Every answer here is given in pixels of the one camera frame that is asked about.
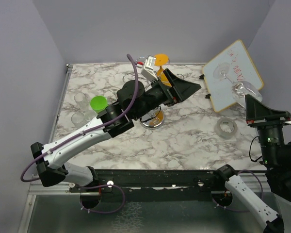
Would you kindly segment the orange plastic wine glass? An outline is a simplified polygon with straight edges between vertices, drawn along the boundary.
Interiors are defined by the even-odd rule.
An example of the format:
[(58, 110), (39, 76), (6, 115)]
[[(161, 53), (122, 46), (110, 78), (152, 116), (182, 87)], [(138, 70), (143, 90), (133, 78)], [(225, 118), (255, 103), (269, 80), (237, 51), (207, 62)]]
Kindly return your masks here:
[(159, 68), (159, 70), (157, 71), (157, 77), (164, 85), (171, 87), (171, 84), (169, 83), (166, 75), (163, 72), (170, 63), (169, 57), (166, 54), (156, 54), (155, 58), (155, 66)]

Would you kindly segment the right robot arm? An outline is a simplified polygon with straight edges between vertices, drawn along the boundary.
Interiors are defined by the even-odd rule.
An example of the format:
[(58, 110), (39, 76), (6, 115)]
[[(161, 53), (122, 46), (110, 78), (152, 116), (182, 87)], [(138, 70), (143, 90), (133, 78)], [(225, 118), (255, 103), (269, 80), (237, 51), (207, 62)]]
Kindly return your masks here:
[(261, 163), (279, 211), (260, 199), (230, 165), (215, 170), (213, 184), (236, 196), (265, 233), (291, 233), (291, 142), (284, 142), (282, 131), (283, 126), (291, 125), (291, 114), (271, 109), (251, 95), (245, 95), (245, 107), (247, 125), (258, 131)]

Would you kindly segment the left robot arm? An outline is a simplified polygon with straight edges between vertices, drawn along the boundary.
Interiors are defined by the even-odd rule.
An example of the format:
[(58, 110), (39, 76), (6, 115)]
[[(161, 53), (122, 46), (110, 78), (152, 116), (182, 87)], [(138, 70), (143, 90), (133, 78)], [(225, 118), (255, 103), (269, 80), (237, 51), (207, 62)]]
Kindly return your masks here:
[(90, 192), (96, 189), (98, 177), (90, 166), (76, 166), (68, 161), (91, 146), (114, 138), (134, 126), (150, 111), (163, 105), (181, 103), (201, 89), (201, 85), (178, 78), (170, 70), (164, 74), (170, 86), (160, 80), (145, 90), (138, 80), (130, 80), (117, 91), (117, 101), (105, 107), (97, 117), (71, 134), (49, 144), (31, 145), (39, 179), (44, 187), (60, 182), (74, 183)]

